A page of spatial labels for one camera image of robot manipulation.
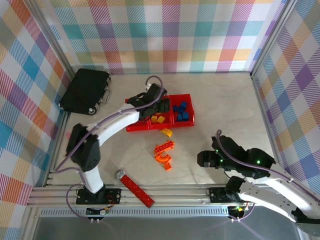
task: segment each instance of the red plastic tray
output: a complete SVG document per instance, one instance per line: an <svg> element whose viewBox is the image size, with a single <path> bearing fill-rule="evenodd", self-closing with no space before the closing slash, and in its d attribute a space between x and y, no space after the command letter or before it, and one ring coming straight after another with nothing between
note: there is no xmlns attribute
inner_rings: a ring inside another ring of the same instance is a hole
<svg viewBox="0 0 320 240"><path fill-rule="evenodd" d="M161 113L158 116L163 116L165 119L163 123L152 123L151 120L147 121L138 121L134 124L131 124L126 127L127 132L135 132L135 131L146 131L146 130L154 130L154 129L170 129L170 128L179 128L179 127L192 127L195 125L195 112L192 107L192 101L190 94L176 94L176 95L168 95L164 98L170 99L170 110L166 113ZM186 109L185 113L189 114L188 121L177 121L178 113L174 112L173 105L177 107L185 101Z"/></svg>

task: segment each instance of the black briefcase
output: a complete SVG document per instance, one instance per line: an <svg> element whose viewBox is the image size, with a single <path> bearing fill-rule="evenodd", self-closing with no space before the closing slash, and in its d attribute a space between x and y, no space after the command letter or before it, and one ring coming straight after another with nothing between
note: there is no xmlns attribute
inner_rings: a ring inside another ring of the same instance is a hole
<svg viewBox="0 0 320 240"><path fill-rule="evenodd" d="M105 71L81 68L76 72L61 98L59 107L67 112L94 115L100 103L106 103L109 100L110 82L111 76Z"/></svg>

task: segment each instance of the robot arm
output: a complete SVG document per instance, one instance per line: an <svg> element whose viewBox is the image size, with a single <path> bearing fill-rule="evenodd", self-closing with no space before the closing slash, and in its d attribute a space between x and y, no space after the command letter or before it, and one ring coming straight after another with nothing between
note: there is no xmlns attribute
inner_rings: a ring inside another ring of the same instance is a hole
<svg viewBox="0 0 320 240"><path fill-rule="evenodd" d="M220 136L219 140L224 149L221 149L217 138L212 137L214 151L200 152L197 155L197 163L201 167L224 169L228 172L231 178L224 189L226 196L276 211L295 222L304 232L320 236L319 195L310 192L298 181L293 182L293 177L264 151L257 148L244 150L224 135ZM225 151L244 164L264 167L269 171L239 164L230 159ZM274 174L274 170L286 179ZM257 187L255 184L266 184L278 193Z"/></svg>
<svg viewBox="0 0 320 240"><path fill-rule="evenodd" d="M92 198L99 201L103 196L105 188L98 169L98 164L100 162L100 147L106 140L126 126L148 118L154 113L168 112L170 109L170 100L168 98L163 99L163 96L167 94L165 89L163 90L160 99L154 104L146 108L135 109L136 107L141 107L154 101L160 91L161 87L158 84L153 83L148 88L147 92L129 98L121 108L110 115L114 117L111 117L100 125L99 128L95 129L71 156L71 160L81 168L85 180L85 189L88 191L88 194L92 195ZM67 155L75 148L80 139L90 130L93 130L99 122L100 121L97 121L87 126L82 126L79 123L73 127L66 148Z"/></svg>

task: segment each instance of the metal grate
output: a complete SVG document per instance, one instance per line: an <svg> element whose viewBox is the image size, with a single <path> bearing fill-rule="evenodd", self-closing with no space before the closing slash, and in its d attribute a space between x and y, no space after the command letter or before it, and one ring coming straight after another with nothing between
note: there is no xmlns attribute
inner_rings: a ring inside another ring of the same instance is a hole
<svg viewBox="0 0 320 240"><path fill-rule="evenodd" d="M80 215L86 214L86 208L75 210ZM227 216L227 206L203 206L203 207L113 207L106 217L201 217L201 216ZM75 217L66 207L44 208L40 217Z"/></svg>

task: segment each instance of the metal cap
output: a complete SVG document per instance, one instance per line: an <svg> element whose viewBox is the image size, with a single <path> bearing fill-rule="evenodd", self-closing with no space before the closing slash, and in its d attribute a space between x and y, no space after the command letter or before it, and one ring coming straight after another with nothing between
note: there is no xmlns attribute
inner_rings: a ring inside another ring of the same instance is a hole
<svg viewBox="0 0 320 240"><path fill-rule="evenodd" d="M125 173L125 171L119 169L114 173L114 175L115 175L116 179L120 180L124 175L126 175L126 173Z"/></svg>

